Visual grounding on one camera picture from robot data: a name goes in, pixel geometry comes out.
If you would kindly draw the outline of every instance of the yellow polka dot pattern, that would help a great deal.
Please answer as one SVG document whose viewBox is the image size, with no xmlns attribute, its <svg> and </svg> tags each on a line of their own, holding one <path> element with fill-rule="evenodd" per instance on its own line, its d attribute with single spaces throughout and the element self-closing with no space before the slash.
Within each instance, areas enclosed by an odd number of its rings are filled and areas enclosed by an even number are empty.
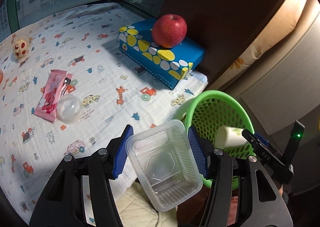
<svg viewBox="0 0 320 227">
<path fill-rule="evenodd" d="M 119 28 L 119 32 L 123 33 L 127 30 L 128 28 L 127 27 L 121 27 Z"/>
<path fill-rule="evenodd" d="M 135 29 L 128 29 L 127 32 L 131 35 L 138 35 L 139 34 L 139 32 Z"/>
<path fill-rule="evenodd" d="M 164 60 L 164 61 L 174 61 L 175 60 L 174 53 L 168 49 L 159 49 L 157 51 L 157 49 L 155 48 L 156 53 L 154 53 L 154 56 L 151 55 L 149 52 L 147 52 L 147 50 L 150 47 L 150 43 L 146 40 L 141 39 L 142 36 L 138 36 L 139 39 L 137 40 L 137 38 L 135 36 L 139 34 L 139 31 L 134 29 L 134 27 L 132 27 L 132 28 L 121 27 L 121 28 L 119 28 L 119 32 L 120 33 L 127 32 L 128 34 L 124 33 L 119 38 L 124 38 L 125 34 L 126 34 L 127 35 L 127 37 L 126 37 L 127 44 L 131 47 L 135 46 L 138 42 L 138 47 L 136 47 L 136 48 L 139 48 L 139 50 L 143 52 L 142 55 L 144 57 L 146 57 L 147 59 L 149 59 L 150 61 L 153 61 L 156 65 L 159 65 L 161 63 L 161 60 Z M 193 63 L 189 62 L 188 67 L 181 68 L 180 74 L 178 72 L 176 72 L 175 70 L 169 70 L 168 73 L 171 76 L 173 76 L 175 79 L 181 80 L 192 69 L 192 66 L 193 66 Z"/>
<path fill-rule="evenodd" d="M 181 75 L 179 75 L 179 73 L 177 73 L 176 71 L 174 71 L 174 70 L 170 70 L 169 72 L 168 72 L 170 75 L 172 75 L 175 79 L 177 79 L 177 80 L 180 80 L 181 79 Z"/>
<path fill-rule="evenodd" d="M 133 47 L 137 43 L 136 37 L 132 36 L 132 35 L 128 35 L 127 43 L 128 43 L 129 46 Z"/>
<path fill-rule="evenodd" d="M 144 52 L 142 53 L 143 56 L 145 56 L 147 59 L 149 59 L 150 61 L 152 61 L 152 55 L 148 52 Z"/>
<path fill-rule="evenodd" d="M 156 65 L 158 65 L 158 64 L 160 64 L 161 59 L 160 59 L 158 56 L 154 56 L 154 57 L 153 57 L 153 62 L 154 62 Z"/>
<path fill-rule="evenodd" d="M 158 50 L 158 55 L 161 59 L 165 61 L 173 61 L 176 57 L 171 50 L 160 49 Z"/>
<path fill-rule="evenodd" d="M 142 52 L 146 52 L 150 47 L 150 43 L 146 40 L 138 40 L 138 47 Z"/>
</svg>

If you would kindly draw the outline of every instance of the pillow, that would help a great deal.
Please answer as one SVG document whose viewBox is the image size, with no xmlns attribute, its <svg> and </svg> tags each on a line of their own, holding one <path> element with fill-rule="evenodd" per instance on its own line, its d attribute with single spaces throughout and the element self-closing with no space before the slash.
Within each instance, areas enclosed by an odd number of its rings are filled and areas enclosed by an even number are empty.
<svg viewBox="0 0 320 227">
<path fill-rule="evenodd" d="M 274 17 L 247 49 L 209 87 L 217 90 L 259 59 L 268 49 L 294 30 L 307 0 L 285 0 Z"/>
</svg>

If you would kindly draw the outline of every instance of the brown headboard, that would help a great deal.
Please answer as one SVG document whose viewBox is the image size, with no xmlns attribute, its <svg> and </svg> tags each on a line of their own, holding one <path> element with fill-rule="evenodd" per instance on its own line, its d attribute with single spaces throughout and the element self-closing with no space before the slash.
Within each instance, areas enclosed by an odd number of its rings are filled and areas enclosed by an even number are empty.
<svg viewBox="0 0 320 227">
<path fill-rule="evenodd" d="M 165 0 L 160 15 L 178 14 L 188 36 L 206 48 L 197 70 L 211 85 L 252 43 L 284 0 Z"/>
</svg>

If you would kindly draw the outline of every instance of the orange flower print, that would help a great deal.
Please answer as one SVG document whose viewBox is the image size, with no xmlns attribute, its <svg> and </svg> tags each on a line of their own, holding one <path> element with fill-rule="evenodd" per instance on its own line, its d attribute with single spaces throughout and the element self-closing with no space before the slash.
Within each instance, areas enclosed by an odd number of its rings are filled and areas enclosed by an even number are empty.
<svg viewBox="0 0 320 227">
<path fill-rule="evenodd" d="M 242 58 L 237 58 L 236 61 L 233 62 L 233 64 L 230 66 L 230 69 L 233 69 L 233 67 L 235 66 L 237 69 L 239 69 L 241 67 L 241 65 L 244 64 L 244 60 Z"/>
</svg>

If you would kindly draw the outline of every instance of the transparent plastic dome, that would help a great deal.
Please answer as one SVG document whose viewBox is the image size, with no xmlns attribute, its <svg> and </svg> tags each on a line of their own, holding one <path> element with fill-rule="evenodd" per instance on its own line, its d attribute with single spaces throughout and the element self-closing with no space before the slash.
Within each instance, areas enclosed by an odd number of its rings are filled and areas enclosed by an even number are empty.
<svg viewBox="0 0 320 227">
<path fill-rule="evenodd" d="M 56 110 L 58 118 L 63 123 L 72 124 L 81 117 L 83 111 L 82 102 L 78 97 L 66 94 L 58 101 Z"/>
</svg>

